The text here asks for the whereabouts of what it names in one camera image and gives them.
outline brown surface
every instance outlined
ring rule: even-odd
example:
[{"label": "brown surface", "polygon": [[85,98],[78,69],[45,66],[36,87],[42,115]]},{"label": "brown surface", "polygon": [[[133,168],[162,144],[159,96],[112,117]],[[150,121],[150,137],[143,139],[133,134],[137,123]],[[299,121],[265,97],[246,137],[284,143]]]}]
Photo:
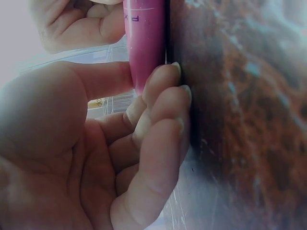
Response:
[{"label": "brown surface", "polygon": [[167,58],[192,89],[194,151],[168,229],[307,229],[307,1],[170,9]]}]

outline palm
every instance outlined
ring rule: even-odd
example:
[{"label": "palm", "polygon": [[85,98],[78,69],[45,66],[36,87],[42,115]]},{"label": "palm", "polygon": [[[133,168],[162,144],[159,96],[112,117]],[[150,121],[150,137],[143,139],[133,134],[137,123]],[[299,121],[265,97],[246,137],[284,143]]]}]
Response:
[{"label": "palm", "polygon": [[187,150],[173,119],[182,117],[187,137],[190,98],[165,66],[125,113],[85,121],[88,100],[131,88],[128,66],[56,63],[0,91],[0,169],[10,175],[2,229],[136,230],[154,221]]}]

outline finger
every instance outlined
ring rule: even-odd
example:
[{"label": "finger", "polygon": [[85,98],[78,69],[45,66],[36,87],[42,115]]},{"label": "finger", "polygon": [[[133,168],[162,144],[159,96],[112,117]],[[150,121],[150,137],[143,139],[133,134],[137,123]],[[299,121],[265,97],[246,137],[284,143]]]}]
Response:
[{"label": "finger", "polygon": [[189,148],[189,110],[191,102],[192,93],[187,85],[171,87],[159,95],[151,112],[151,121],[153,125],[163,119],[182,117],[185,123],[185,131],[183,133],[184,138],[180,148],[180,163],[183,162]]},{"label": "finger", "polygon": [[109,152],[116,173],[139,162],[142,140],[150,127],[148,110],[145,109],[134,132],[110,145]]},{"label": "finger", "polygon": [[45,48],[50,52],[88,48],[117,42],[125,34],[122,4],[104,18],[84,18],[77,11],[61,14],[42,33]]},{"label": "finger", "polygon": [[[56,62],[20,76],[1,89],[0,107],[6,109],[0,116],[0,129],[17,145],[27,146],[25,152],[31,152],[35,158],[47,157],[76,143],[89,100],[113,96],[132,87],[129,64],[125,62]],[[9,104],[2,100],[5,98],[10,98]],[[51,132],[54,125],[61,131]]]},{"label": "finger", "polygon": [[164,65],[152,73],[149,77],[142,97],[148,108],[152,108],[154,102],[165,89],[178,86],[181,77],[180,65],[175,62],[172,65]]},{"label": "finger", "polygon": [[116,191],[117,195],[120,196],[128,190],[128,187],[139,170],[139,164],[135,164],[121,171],[116,176]]},{"label": "finger", "polygon": [[38,28],[54,22],[70,0],[29,0],[28,8]]},{"label": "finger", "polygon": [[63,65],[81,80],[88,101],[118,95],[133,89],[128,62],[104,64],[65,62]]},{"label": "finger", "polygon": [[[146,106],[148,107],[149,105],[152,107],[152,104],[162,91],[168,87],[178,85],[179,81],[180,71],[178,70],[177,64],[164,65],[157,68],[146,83],[147,86],[145,87],[143,96],[143,98],[145,97],[144,101],[146,101]],[[110,155],[116,172],[132,166],[138,161],[143,138],[151,127],[149,114],[150,109],[145,109],[135,127],[133,135],[123,137],[110,145]]]},{"label": "finger", "polygon": [[182,122],[170,119],[151,128],[142,145],[138,173],[128,191],[112,203],[115,230],[142,230],[159,216],[178,180],[182,129]]},{"label": "finger", "polygon": [[108,145],[133,133],[146,108],[142,97],[136,98],[124,113],[106,115],[97,119]]}]

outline pink cosmetic tube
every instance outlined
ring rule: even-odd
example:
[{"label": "pink cosmetic tube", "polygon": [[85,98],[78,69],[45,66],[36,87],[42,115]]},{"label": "pink cosmetic tube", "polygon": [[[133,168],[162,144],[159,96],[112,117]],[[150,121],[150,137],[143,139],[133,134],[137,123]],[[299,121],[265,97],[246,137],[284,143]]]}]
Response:
[{"label": "pink cosmetic tube", "polygon": [[134,88],[142,94],[153,70],[165,64],[165,0],[124,0]]}]

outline skin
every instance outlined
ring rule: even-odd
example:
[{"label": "skin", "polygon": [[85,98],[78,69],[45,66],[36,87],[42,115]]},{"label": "skin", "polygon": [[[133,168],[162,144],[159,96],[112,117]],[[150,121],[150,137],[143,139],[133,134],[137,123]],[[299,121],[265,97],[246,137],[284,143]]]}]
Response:
[{"label": "skin", "polygon": [[[113,6],[97,19],[86,16],[101,4],[76,2],[84,8],[29,1],[50,52],[119,38],[123,19],[112,19],[122,16],[121,3],[104,2]],[[178,87],[180,72],[176,63],[158,67],[126,112],[95,120],[86,119],[88,101],[132,89],[127,62],[55,62],[1,88],[0,229],[142,230],[153,223],[189,145],[191,93]]]}]

